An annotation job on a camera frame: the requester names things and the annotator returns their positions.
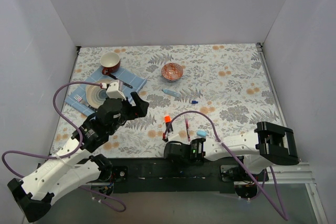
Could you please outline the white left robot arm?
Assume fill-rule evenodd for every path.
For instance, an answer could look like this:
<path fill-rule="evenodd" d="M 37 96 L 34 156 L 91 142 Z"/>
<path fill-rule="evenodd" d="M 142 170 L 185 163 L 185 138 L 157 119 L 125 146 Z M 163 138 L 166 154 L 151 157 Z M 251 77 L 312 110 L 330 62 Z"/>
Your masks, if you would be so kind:
<path fill-rule="evenodd" d="M 131 96 L 135 105 L 121 98 L 107 98 L 48 161 L 7 184 L 28 222 L 41 219 L 56 201 L 87 182 L 106 182 L 111 178 L 109 159 L 93 153 L 126 121 L 146 116 L 149 103 L 136 92 L 131 92 Z"/>

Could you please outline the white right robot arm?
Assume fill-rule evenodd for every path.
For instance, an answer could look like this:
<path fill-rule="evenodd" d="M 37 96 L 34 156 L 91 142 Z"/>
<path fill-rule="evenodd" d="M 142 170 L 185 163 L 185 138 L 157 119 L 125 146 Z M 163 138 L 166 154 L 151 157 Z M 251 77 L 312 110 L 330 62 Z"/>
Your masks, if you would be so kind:
<path fill-rule="evenodd" d="M 187 144 L 173 140 L 165 141 L 164 158 L 179 164 L 214 162 L 230 157 L 230 153 L 243 157 L 243 164 L 238 166 L 237 173 L 246 181 L 273 164 L 299 164 L 293 130 L 269 122 L 258 122 L 255 130 L 226 137 L 222 142 L 229 151 L 218 140 L 206 137 L 195 138 Z"/>

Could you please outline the orange pen cap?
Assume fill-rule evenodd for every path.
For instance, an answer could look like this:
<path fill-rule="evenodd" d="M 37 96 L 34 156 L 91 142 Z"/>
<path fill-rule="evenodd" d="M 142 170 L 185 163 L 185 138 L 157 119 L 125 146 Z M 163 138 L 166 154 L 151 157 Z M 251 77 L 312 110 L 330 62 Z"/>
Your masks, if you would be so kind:
<path fill-rule="evenodd" d="M 165 123 L 170 123 L 171 122 L 171 117 L 169 115 L 164 117 Z"/>

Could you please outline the light blue marker pen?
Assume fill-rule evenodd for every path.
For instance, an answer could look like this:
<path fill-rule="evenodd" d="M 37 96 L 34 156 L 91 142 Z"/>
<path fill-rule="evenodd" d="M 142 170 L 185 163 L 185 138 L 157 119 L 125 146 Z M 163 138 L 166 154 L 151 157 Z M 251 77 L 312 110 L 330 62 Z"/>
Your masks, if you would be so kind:
<path fill-rule="evenodd" d="M 175 97 L 175 98 L 179 98 L 179 97 L 181 96 L 180 93 L 175 92 L 175 91 L 172 91 L 172 90 L 169 90 L 169 89 L 163 89 L 162 91 L 163 91 L 165 94 L 170 95 L 170 96 Z"/>

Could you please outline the pink pen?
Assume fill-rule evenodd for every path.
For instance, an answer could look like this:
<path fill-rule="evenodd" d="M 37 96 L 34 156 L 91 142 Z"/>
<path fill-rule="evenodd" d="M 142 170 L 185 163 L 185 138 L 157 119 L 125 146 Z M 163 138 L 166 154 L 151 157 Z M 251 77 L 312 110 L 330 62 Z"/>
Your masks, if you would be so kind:
<path fill-rule="evenodd" d="M 184 115 L 184 121 L 185 121 L 185 126 L 186 126 L 187 140 L 188 140 L 188 142 L 190 142 L 191 141 L 190 127 L 189 127 L 189 123 L 188 123 L 188 117 L 187 117 L 186 114 Z"/>

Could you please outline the light blue pen cap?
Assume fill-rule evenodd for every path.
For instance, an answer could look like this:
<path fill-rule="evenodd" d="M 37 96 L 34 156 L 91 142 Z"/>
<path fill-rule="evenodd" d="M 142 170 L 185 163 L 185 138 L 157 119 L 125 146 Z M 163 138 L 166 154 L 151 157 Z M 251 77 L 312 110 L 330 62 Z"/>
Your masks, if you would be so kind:
<path fill-rule="evenodd" d="M 202 130 L 198 130 L 196 132 L 196 135 L 199 136 L 199 137 L 202 137 L 202 138 L 206 138 L 207 137 L 207 132 L 202 131 Z"/>

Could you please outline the black orange marker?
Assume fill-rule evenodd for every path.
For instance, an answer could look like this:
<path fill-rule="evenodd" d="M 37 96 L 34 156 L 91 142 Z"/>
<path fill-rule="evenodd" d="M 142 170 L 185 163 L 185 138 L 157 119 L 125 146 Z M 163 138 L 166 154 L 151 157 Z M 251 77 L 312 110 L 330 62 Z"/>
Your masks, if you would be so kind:
<path fill-rule="evenodd" d="M 172 133 L 173 132 L 172 122 L 166 122 L 166 131 L 167 131 L 167 133 Z"/>

